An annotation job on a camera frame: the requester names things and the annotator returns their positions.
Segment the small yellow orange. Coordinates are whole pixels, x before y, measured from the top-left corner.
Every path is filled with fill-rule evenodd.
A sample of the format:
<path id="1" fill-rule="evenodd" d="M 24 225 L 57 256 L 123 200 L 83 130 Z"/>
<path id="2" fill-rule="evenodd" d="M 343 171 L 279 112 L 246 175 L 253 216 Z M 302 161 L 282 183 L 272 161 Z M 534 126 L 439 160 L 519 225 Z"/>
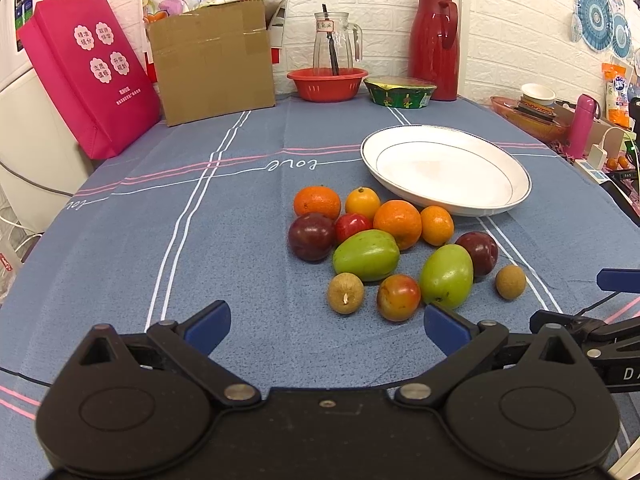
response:
<path id="1" fill-rule="evenodd" d="M 362 214 L 369 220 L 374 218 L 380 207 L 381 200 L 378 193 L 365 186 L 352 190 L 345 200 L 346 214 Z"/>

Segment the white porcelain plate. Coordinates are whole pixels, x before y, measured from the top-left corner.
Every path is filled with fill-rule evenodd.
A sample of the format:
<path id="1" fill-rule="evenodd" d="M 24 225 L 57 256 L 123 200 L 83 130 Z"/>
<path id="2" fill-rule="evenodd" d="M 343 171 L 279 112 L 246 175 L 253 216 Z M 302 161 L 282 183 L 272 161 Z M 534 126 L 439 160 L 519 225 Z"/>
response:
<path id="1" fill-rule="evenodd" d="M 386 190 L 460 217 L 488 217 L 526 201 L 532 178 L 511 154 L 474 134 L 412 125 L 367 136 L 360 156 Z"/>

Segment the small orange mandarin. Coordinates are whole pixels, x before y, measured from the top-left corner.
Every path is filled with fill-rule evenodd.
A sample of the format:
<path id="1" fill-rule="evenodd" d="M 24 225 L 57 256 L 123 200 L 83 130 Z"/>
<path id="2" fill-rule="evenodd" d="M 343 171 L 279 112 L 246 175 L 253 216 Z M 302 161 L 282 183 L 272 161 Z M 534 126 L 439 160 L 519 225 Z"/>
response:
<path id="1" fill-rule="evenodd" d="M 421 211 L 420 216 L 422 238 L 425 243 L 440 247 L 449 242 L 454 235 L 454 220 L 445 208 L 436 205 L 427 206 Z"/>

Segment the pink water bottle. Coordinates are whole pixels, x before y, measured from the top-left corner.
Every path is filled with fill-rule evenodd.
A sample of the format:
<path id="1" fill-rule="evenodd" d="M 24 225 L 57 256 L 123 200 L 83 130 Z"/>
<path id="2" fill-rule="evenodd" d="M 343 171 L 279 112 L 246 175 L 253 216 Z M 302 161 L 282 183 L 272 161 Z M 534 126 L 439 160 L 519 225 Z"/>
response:
<path id="1" fill-rule="evenodd" d="M 582 94 L 576 103 L 574 117 L 567 135 L 565 153 L 568 157 L 582 158 L 587 145 L 588 136 L 600 112 L 599 103 L 588 94 Z"/>

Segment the orange mandarin with stem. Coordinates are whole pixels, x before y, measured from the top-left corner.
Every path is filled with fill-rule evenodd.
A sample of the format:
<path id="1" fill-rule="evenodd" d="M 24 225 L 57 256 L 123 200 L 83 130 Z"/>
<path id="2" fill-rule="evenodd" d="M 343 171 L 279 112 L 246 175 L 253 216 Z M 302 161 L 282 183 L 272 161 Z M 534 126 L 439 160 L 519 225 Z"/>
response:
<path id="1" fill-rule="evenodd" d="M 342 203 L 340 196 L 332 188 L 321 185 L 306 186 L 295 195 L 293 209 L 296 216 L 315 212 L 334 221 L 341 214 Z"/>

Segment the brown longan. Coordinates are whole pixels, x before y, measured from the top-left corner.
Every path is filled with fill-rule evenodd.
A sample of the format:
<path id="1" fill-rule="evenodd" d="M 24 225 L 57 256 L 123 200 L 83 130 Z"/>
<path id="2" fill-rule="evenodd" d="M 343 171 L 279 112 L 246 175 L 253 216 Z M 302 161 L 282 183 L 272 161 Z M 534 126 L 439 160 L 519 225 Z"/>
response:
<path id="1" fill-rule="evenodd" d="M 495 277 L 495 289 L 506 301 L 513 301 L 521 296 L 526 284 L 526 275 L 516 264 L 504 266 Z"/>
<path id="2" fill-rule="evenodd" d="M 334 276 L 326 291 L 329 307 L 340 315 L 351 315 L 362 305 L 363 282 L 357 275 L 344 272 Z"/>

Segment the red orange small apple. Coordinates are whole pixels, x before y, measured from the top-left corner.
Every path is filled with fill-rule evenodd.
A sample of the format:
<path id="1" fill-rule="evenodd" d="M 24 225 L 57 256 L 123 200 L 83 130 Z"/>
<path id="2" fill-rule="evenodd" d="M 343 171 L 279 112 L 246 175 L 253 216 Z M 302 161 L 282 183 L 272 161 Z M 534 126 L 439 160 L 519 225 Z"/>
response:
<path id="1" fill-rule="evenodd" d="M 394 274 L 378 286 L 376 307 L 378 314 L 387 321 L 400 323 L 408 321 L 421 302 L 421 289 L 409 275 Z"/>

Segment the pink tote bag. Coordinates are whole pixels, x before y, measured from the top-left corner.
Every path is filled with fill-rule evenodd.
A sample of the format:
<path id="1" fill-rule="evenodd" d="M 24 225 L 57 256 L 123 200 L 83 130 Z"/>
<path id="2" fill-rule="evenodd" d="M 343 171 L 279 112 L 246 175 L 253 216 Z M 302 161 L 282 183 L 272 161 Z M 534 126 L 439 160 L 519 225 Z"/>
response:
<path id="1" fill-rule="evenodd" d="M 160 120 L 160 99 L 107 0 L 40 0 L 18 38 L 89 158 L 119 155 Z"/>

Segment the red plastic basket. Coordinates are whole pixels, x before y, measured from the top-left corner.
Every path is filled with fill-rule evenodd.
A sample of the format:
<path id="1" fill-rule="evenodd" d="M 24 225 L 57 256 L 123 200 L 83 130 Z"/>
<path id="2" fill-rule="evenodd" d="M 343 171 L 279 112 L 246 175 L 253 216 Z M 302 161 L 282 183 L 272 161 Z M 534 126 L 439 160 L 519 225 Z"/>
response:
<path id="1" fill-rule="evenodd" d="M 343 102 L 353 99 L 368 72 L 362 68 L 341 68 L 337 75 L 329 68 L 301 68 L 288 73 L 299 97 L 316 103 Z"/>

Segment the white appliance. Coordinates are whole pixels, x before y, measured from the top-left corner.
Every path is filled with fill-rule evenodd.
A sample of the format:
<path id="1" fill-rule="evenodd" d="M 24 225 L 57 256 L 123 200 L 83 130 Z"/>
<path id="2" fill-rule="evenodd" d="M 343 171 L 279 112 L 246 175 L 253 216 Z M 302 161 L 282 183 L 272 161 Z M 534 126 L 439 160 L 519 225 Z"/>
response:
<path id="1" fill-rule="evenodd" d="M 44 90 L 17 33 L 41 0 L 1 0 L 1 191 L 25 230 L 44 232 L 94 165 Z"/>

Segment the black straw in pitcher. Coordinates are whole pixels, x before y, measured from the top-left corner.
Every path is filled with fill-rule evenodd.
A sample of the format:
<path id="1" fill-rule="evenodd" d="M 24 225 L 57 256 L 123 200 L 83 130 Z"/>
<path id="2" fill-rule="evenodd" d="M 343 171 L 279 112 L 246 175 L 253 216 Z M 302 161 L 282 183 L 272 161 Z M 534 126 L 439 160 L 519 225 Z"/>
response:
<path id="1" fill-rule="evenodd" d="M 322 12 L 326 21 L 329 21 L 329 12 L 325 3 L 322 3 Z M 326 39 L 328 40 L 328 44 L 329 44 L 329 55 L 330 55 L 330 62 L 331 62 L 331 68 L 332 68 L 332 75 L 338 76 L 340 74 L 340 66 L 338 65 L 338 61 L 337 61 L 337 54 L 335 50 L 332 30 L 329 30 L 329 26 L 326 25 Z"/>

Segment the white power adapter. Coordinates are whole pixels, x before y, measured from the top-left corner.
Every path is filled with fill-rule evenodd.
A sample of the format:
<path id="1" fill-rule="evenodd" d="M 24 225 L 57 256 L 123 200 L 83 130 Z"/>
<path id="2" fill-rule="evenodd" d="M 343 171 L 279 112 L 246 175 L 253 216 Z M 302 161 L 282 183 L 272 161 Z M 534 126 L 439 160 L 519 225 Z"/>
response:
<path id="1" fill-rule="evenodd" d="M 592 144 L 589 150 L 586 161 L 595 170 L 601 170 L 606 160 L 608 159 L 608 152 L 605 151 L 599 144 Z"/>

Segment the glass pitcher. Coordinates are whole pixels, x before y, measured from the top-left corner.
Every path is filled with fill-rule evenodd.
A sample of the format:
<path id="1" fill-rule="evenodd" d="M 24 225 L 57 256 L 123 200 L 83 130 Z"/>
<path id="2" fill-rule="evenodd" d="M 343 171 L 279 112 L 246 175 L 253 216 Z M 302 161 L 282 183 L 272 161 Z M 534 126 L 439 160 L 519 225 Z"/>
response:
<path id="1" fill-rule="evenodd" d="M 349 21 L 347 12 L 329 12 L 329 21 L 323 12 L 314 14 L 316 36 L 314 37 L 314 60 L 312 68 L 331 68 L 329 44 L 326 39 L 326 25 L 333 32 L 338 65 L 341 68 L 354 68 L 362 60 L 362 29 Z"/>

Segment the dark red plum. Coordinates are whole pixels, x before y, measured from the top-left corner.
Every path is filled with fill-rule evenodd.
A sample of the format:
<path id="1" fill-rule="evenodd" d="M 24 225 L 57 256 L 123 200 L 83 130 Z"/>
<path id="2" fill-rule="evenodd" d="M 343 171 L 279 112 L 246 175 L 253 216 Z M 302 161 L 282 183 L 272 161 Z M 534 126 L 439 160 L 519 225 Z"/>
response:
<path id="1" fill-rule="evenodd" d="M 492 236 L 484 232 L 467 232 L 456 240 L 471 257 L 474 278 L 480 280 L 487 276 L 498 262 L 498 246 Z"/>
<path id="2" fill-rule="evenodd" d="M 333 221 L 311 212 L 296 218 L 288 229 L 288 244 L 297 258 L 307 262 L 324 260 L 335 243 Z"/>

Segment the large orange mandarin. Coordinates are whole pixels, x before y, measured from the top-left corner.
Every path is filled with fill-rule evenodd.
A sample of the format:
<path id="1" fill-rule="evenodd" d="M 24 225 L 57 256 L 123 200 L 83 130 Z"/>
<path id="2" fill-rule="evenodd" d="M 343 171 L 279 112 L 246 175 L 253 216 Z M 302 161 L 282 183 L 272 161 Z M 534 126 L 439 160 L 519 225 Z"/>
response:
<path id="1" fill-rule="evenodd" d="M 422 235 L 420 212 L 405 200 L 389 200 L 376 211 L 372 226 L 390 234 L 400 250 L 413 247 Z"/>

